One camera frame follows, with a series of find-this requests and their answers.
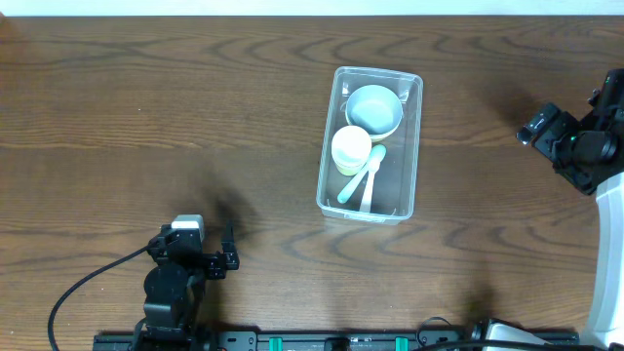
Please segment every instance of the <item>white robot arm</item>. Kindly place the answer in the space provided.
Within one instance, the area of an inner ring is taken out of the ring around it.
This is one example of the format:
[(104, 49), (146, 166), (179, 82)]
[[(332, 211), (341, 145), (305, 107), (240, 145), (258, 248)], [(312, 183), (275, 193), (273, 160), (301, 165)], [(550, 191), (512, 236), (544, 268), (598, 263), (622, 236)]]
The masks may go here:
[(581, 344), (624, 343), (624, 173), (598, 186), (601, 237), (594, 300)]

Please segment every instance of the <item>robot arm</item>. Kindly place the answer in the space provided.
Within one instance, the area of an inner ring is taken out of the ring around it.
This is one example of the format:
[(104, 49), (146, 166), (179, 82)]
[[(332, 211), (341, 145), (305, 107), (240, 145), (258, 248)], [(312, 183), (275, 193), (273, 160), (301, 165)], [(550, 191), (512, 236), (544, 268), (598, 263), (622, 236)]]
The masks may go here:
[(610, 70), (578, 121), (548, 103), (519, 132), (586, 195), (597, 192), (600, 245), (594, 301), (582, 344), (624, 343), (624, 69)]
[(624, 343), (624, 173), (598, 186), (601, 236), (594, 300), (581, 343)]

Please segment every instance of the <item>white wall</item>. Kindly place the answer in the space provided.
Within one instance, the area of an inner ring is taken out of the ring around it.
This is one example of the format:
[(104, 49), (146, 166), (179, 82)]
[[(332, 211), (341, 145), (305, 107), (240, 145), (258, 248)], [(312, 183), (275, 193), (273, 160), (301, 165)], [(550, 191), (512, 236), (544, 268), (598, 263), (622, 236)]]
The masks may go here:
[(624, 0), (0, 0), (6, 16), (624, 15)]

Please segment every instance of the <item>bowl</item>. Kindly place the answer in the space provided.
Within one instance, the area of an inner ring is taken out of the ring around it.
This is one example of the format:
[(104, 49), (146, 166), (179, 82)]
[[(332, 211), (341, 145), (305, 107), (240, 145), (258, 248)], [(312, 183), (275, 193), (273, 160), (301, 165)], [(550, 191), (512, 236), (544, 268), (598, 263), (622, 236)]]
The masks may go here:
[(358, 126), (370, 135), (372, 142), (394, 133), (403, 119), (401, 101), (390, 89), (367, 85), (356, 90), (347, 100), (347, 123)]

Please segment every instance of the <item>cable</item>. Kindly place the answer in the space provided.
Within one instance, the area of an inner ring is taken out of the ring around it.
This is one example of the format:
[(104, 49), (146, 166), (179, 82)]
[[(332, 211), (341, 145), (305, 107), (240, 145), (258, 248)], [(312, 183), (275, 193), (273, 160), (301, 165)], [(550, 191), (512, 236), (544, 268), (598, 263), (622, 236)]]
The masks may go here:
[(73, 287), (69, 288), (69, 290), (67, 290), (57, 301), (57, 303), (55, 304), (55, 306), (52, 308), (52, 312), (50, 312), (50, 318), (48, 318), (48, 339), (50, 339), (50, 346), (52, 346), (52, 350), (53, 351), (59, 351), (59, 346), (57, 345), (57, 340), (55, 339), (55, 331), (54, 331), (54, 324), (55, 324), (55, 317), (57, 316), (57, 312), (59, 312), (59, 308), (60, 306), (65, 302), (65, 300), (71, 295), (71, 293), (73, 293), (76, 289), (80, 288), (81, 285), (87, 283), (91, 278), (95, 277), (96, 275), (98, 275), (101, 272), (104, 272), (118, 264), (124, 263), (125, 261), (132, 259), (136, 256), (138, 256), (139, 254), (142, 254), (144, 252), (146, 252), (149, 248), (151, 248), (154, 244), (150, 244), (147, 245), (145, 247), (143, 247), (142, 249), (139, 249), (133, 253), (130, 253), (129, 255), (120, 258), (110, 264), (107, 264), (103, 267), (101, 267), (100, 269), (94, 271), (93, 273), (89, 274), (88, 276), (86, 276), (85, 278), (81, 279), (80, 281), (78, 281), (78, 283), (74, 284)]
[(446, 324), (448, 324), (449, 326), (452, 327), (452, 324), (447, 321), (446, 319), (442, 318), (442, 317), (431, 317), (428, 320), (422, 322), (422, 324), (420, 325), (420, 327), (418, 327), (418, 329), (416, 330), (416, 341), (418, 341), (418, 343), (420, 344), (420, 346), (425, 346), (425, 341), (423, 341), (420, 338), (420, 332), (422, 332), (422, 329), (428, 325), (429, 323), (433, 322), (433, 321), (442, 321)]
[(502, 340), (465, 340), (453, 342), (440, 342), (429, 346), (423, 346), (417, 351), (453, 350), (473, 347), (500, 347), (525, 351), (562, 351), (563, 347), (550, 344), (531, 344), (526, 342), (502, 341)]
[(137, 351), (138, 344), (140, 343), (140, 331), (143, 329), (143, 326), (145, 326), (145, 321), (147, 321), (147, 318), (143, 318), (142, 320), (138, 321), (138, 323), (136, 323), (135, 333), (133, 337), (133, 346), (130, 351)]

